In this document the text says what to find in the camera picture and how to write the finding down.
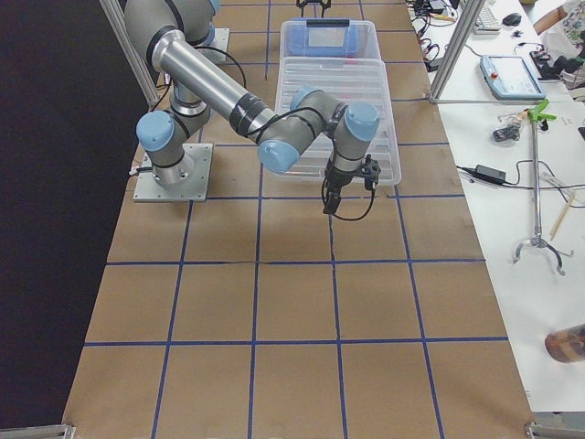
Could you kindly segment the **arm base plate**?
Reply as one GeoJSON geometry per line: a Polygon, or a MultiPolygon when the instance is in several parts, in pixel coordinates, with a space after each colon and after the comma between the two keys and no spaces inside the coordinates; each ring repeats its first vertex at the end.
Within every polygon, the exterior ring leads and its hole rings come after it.
{"type": "Polygon", "coordinates": [[[144,154],[133,193],[136,202],[205,202],[212,164],[213,144],[184,143],[182,161],[173,167],[152,164],[144,154]]]}
{"type": "Polygon", "coordinates": [[[227,64],[229,44],[229,29],[227,27],[214,27],[207,40],[197,44],[198,50],[213,63],[227,64]]]}

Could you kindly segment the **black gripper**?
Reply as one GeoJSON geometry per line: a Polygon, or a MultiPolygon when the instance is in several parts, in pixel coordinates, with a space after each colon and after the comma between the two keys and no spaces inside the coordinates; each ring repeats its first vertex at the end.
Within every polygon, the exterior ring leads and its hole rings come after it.
{"type": "Polygon", "coordinates": [[[323,213],[336,214],[341,202],[342,188],[350,184],[355,176],[354,171],[342,171],[336,167],[328,167],[324,174],[325,195],[323,196],[323,213]]]}
{"type": "Polygon", "coordinates": [[[331,0],[296,0],[295,5],[299,8],[305,8],[308,5],[319,5],[321,8],[330,8],[331,0]]]}

